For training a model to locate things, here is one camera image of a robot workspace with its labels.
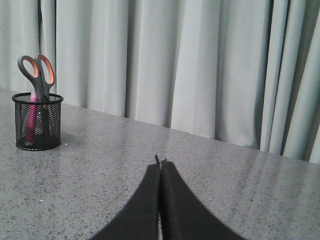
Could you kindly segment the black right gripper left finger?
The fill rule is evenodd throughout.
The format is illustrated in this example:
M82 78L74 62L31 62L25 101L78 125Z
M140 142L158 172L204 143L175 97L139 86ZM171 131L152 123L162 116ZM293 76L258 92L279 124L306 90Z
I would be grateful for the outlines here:
M147 166L143 179L122 210L93 240L157 240L160 160Z

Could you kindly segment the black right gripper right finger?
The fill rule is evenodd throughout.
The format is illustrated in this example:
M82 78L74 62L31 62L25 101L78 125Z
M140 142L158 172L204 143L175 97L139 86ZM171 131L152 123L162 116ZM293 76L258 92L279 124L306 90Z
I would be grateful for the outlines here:
M164 240L242 240L194 195L173 162L163 160L159 210Z

